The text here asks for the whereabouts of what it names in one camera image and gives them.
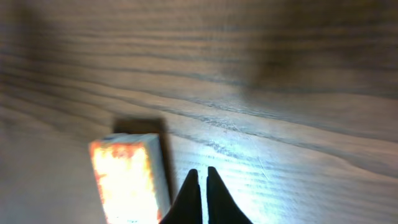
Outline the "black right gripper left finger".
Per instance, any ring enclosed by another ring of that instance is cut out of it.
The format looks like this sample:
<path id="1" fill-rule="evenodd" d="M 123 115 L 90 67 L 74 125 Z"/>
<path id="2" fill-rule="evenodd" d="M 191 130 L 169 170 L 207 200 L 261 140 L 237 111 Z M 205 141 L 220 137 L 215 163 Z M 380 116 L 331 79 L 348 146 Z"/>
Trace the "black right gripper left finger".
<path id="1" fill-rule="evenodd" d="M 202 224 L 198 171 L 189 170 L 171 209 L 160 224 Z"/>

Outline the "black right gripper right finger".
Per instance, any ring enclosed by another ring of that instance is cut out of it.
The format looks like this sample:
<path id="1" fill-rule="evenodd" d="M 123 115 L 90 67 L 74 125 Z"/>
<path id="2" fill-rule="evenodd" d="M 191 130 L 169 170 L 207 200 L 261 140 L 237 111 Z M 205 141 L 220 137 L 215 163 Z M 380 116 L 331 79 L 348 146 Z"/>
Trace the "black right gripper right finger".
<path id="1" fill-rule="evenodd" d="M 208 167 L 206 200 L 209 224 L 252 224 L 237 206 L 214 167 Z"/>

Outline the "orange snack packet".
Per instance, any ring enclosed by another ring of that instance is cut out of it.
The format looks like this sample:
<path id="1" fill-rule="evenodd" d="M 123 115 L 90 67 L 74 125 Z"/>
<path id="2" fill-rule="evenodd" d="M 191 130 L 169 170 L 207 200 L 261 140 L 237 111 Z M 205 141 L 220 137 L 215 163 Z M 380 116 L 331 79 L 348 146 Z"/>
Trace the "orange snack packet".
<path id="1" fill-rule="evenodd" d="M 89 152 L 106 222 L 160 223 L 171 203 L 159 135 L 114 133 Z"/>

